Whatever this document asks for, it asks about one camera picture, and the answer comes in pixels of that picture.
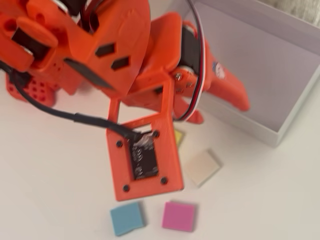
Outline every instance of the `magenta square block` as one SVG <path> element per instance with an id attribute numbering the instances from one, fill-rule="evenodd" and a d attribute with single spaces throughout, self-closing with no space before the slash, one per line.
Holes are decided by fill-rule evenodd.
<path id="1" fill-rule="evenodd" d="M 177 202 L 167 202 L 164 207 L 162 227 L 178 231 L 192 232 L 194 229 L 196 206 Z"/>

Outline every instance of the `white cardboard box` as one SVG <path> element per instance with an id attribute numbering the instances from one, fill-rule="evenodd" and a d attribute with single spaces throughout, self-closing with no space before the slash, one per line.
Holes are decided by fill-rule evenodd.
<path id="1" fill-rule="evenodd" d="M 320 29 L 255 0 L 195 0 L 213 55 L 245 85 L 239 112 L 209 94 L 200 108 L 276 147 L 320 77 Z M 194 21 L 186 1 L 170 10 Z"/>

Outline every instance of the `wire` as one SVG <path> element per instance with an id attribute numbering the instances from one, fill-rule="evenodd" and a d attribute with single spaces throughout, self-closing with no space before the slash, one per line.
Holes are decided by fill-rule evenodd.
<path id="1" fill-rule="evenodd" d="M 195 18 L 195 22 L 196 22 L 196 27 L 197 27 L 197 33 L 198 33 L 198 42 L 199 42 L 199 46 L 200 46 L 200 52 L 199 52 L 199 74 L 198 74 L 198 79 L 194 88 L 194 92 L 192 95 L 192 99 L 191 102 L 189 104 L 188 109 L 186 110 L 186 112 L 178 117 L 178 118 L 174 118 L 175 121 L 187 121 L 196 111 L 201 95 L 202 95 L 202 91 L 204 89 L 204 85 L 205 85 L 205 78 L 206 78 L 206 42 L 205 42 L 205 37 L 204 37 L 204 30 L 203 30 L 203 26 L 201 23 L 201 19 L 199 16 L 199 13 L 197 11 L 197 9 L 195 8 L 194 4 L 192 3 L 191 0 L 186 0 L 192 13 L 193 16 Z"/>
<path id="2" fill-rule="evenodd" d="M 90 14 L 88 15 L 88 19 L 85 19 L 85 13 L 86 13 L 86 6 L 84 5 L 83 8 L 80 11 L 80 20 L 81 20 L 81 24 L 83 27 L 88 28 L 87 31 L 94 33 L 96 31 L 95 27 L 92 25 L 92 17 L 93 14 L 97 11 L 98 7 L 110 0 L 96 0 L 96 3 L 94 4 L 94 7 L 92 8 L 92 10 L 90 11 Z"/>
<path id="3" fill-rule="evenodd" d="M 28 93 L 25 92 L 25 90 L 20 86 L 20 84 L 18 83 L 17 80 L 17 71 L 12 69 L 12 82 L 15 86 L 15 88 L 17 89 L 17 91 L 30 103 L 32 104 L 34 107 L 36 107 L 37 109 L 59 117 L 59 118 L 63 118 L 66 120 L 71 120 L 74 121 L 76 123 L 82 123 L 82 124 L 86 124 L 86 125 L 90 125 L 90 126 L 95 126 L 95 127 L 100 127 L 100 128 L 105 128 L 105 129 L 110 129 L 113 132 L 121 135 L 122 137 L 124 137 L 125 139 L 128 140 L 132 140 L 135 143 L 138 142 L 142 137 L 143 137 L 143 133 L 140 132 L 135 132 L 130 128 L 127 128 L 125 126 L 116 124 L 112 121 L 103 119 L 103 118 L 99 118 L 99 117 L 93 117 L 93 116 L 87 116 L 87 115 L 83 115 L 80 113 L 69 113 L 69 112 L 65 112 L 65 111 L 60 111 L 60 110 L 55 110 L 53 108 L 47 107 L 45 105 L 43 105 L 42 103 L 36 101 L 35 99 L 33 99 L 31 96 L 28 95 Z"/>

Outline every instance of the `foam square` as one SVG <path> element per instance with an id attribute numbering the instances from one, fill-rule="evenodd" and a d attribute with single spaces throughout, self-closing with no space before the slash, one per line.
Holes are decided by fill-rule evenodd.
<path id="1" fill-rule="evenodd" d="M 196 206 L 177 202 L 166 202 L 162 219 L 162 227 L 184 232 L 194 229 Z"/>
<path id="2" fill-rule="evenodd" d="M 201 153 L 184 165 L 185 172 L 198 187 L 203 185 L 219 169 L 219 164 L 208 151 Z"/>
<path id="3" fill-rule="evenodd" d="M 119 206 L 110 211 L 116 236 L 127 234 L 145 226 L 138 202 Z"/>
<path id="4" fill-rule="evenodd" d="M 175 142 L 176 142 L 176 145 L 179 147 L 180 144 L 182 143 L 183 139 L 184 139 L 184 136 L 185 134 L 180 131 L 180 130 L 177 130 L 175 129 L 174 130 L 174 137 L 175 137 Z"/>

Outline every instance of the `bolt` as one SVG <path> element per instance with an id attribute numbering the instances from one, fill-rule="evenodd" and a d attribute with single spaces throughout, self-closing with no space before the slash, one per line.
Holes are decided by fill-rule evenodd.
<path id="1" fill-rule="evenodd" d="M 153 133 L 152 133 L 152 136 L 154 138 L 158 138 L 160 136 L 160 132 L 158 130 L 155 130 Z"/>
<path id="2" fill-rule="evenodd" d="M 177 94 L 183 94 L 184 93 L 184 90 L 182 88 L 177 88 L 176 89 L 176 93 Z"/>
<path id="3" fill-rule="evenodd" d="M 186 87 L 187 88 L 192 88 L 194 86 L 194 84 L 192 83 L 192 82 L 188 82 L 187 84 L 186 84 Z"/>
<path id="4" fill-rule="evenodd" d="M 123 190 L 125 193 L 129 192 L 129 190 L 130 190 L 129 185 L 124 185 L 123 188 L 122 188 L 122 190 Z"/>
<path id="5" fill-rule="evenodd" d="M 161 178 L 161 184 L 162 185 L 166 185 L 168 183 L 168 178 L 166 178 L 165 176 Z"/>
<path id="6" fill-rule="evenodd" d="M 182 74 L 178 72 L 174 77 L 175 77 L 175 80 L 180 81 L 182 79 Z"/>
<path id="7" fill-rule="evenodd" d="M 122 148 L 123 147 L 123 143 L 122 143 L 122 141 L 117 141 L 116 142 L 116 146 L 118 147 L 118 148 Z"/>

